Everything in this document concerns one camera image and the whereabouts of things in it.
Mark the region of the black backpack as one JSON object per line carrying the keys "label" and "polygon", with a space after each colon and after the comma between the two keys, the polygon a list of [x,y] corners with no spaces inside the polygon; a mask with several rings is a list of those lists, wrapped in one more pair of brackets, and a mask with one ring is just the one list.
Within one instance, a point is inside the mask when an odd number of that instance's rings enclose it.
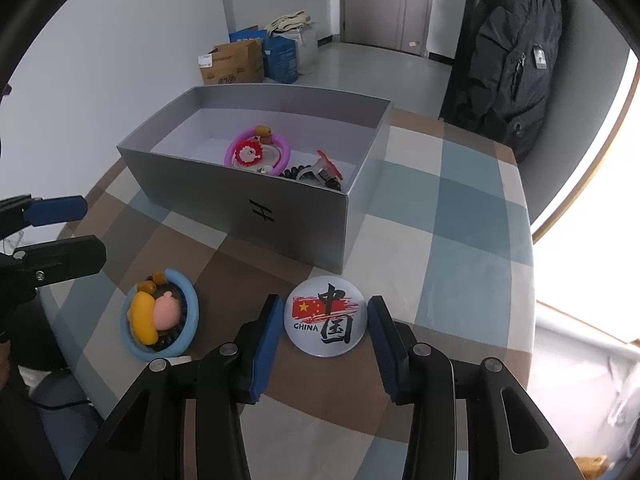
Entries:
{"label": "black backpack", "polygon": [[565,0],[478,0],[442,119],[526,159],[546,117],[564,18]]}

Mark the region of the checkered tablecloth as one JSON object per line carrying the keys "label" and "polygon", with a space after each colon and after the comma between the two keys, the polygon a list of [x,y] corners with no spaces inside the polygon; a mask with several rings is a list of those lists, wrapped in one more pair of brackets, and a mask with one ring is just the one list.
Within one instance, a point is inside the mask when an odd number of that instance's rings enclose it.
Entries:
{"label": "checkered tablecloth", "polygon": [[[142,370],[125,347],[126,293],[149,271],[193,283],[191,356],[229,341],[267,296],[318,270],[155,206],[118,162],[64,236],[94,234],[104,270],[40,296],[70,370],[107,415]],[[343,275],[450,359],[494,356],[527,382],[534,339],[533,246],[518,166],[504,145],[395,110],[378,189]],[[282,339],[266,392],[241,417],[256,479],[397,479],[411,411],[390,402],[370,341],[334,359]]]}

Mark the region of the grey door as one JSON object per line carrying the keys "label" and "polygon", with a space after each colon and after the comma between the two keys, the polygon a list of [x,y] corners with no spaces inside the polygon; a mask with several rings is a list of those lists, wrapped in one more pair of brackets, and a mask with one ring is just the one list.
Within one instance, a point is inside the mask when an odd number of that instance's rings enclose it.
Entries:
{"label": "grey door", "polygon": [[432,2],[340,0],[341,40],[424,58]]}

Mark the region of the brown cardboard box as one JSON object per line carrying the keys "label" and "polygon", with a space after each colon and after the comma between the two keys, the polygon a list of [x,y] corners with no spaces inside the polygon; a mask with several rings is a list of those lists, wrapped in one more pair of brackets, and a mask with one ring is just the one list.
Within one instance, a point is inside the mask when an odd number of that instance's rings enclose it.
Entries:
{"label": "brown cardboard box", "polygon": [[204,84],[248,84],[265,78],[262,42],[258,39],[220,44],[198,57]]}

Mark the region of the blue cardboard box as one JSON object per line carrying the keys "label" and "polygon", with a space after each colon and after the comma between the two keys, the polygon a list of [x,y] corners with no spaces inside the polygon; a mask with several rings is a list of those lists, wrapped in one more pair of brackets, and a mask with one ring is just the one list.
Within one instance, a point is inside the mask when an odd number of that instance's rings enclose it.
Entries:
{"label": "blue cardboard box", "polygon": [[272,36],[267,29],[257,26],[232,32],[231,42],[260,40],[265,77],[279,84],[292,84],[298,78],[297,47],[292,39]]}

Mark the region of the beige tote bag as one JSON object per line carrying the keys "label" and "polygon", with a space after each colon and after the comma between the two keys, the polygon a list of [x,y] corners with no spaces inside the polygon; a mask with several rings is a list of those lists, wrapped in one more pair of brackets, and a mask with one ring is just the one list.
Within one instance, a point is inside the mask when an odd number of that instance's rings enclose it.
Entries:
{"label": "beige tote bag", "polygon": [[305,10],[300,10],[292,14],[279,16],[266,26],[269,35],[282,35],[287,32],[295,32],[308,26],[311,17]]}

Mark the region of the white China flag badge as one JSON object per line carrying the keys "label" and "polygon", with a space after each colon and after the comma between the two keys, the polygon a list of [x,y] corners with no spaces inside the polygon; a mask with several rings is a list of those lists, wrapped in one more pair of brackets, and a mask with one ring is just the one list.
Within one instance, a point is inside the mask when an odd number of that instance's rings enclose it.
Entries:
{"label": "white China flag badge", "polygon": [[308,278],[285,301],[285,333],[308,356],[341,356],[360,343],[367,327],[367,301],[340,276]]}

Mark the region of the grey open cardboard box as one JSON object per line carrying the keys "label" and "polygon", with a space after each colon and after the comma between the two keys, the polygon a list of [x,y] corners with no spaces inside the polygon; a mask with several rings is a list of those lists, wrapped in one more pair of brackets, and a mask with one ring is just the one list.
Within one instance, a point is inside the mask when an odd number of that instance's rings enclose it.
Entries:
{"label": "grey open cardboard box", "polygon": [[[341,272],[380,180],[390,101],[294,84],[222,84],[184,92],[119,144],[149,200],[281,255]],[[262,144],[254,167],[232,162]],[[324,151],[341,184],[297,180]]]}

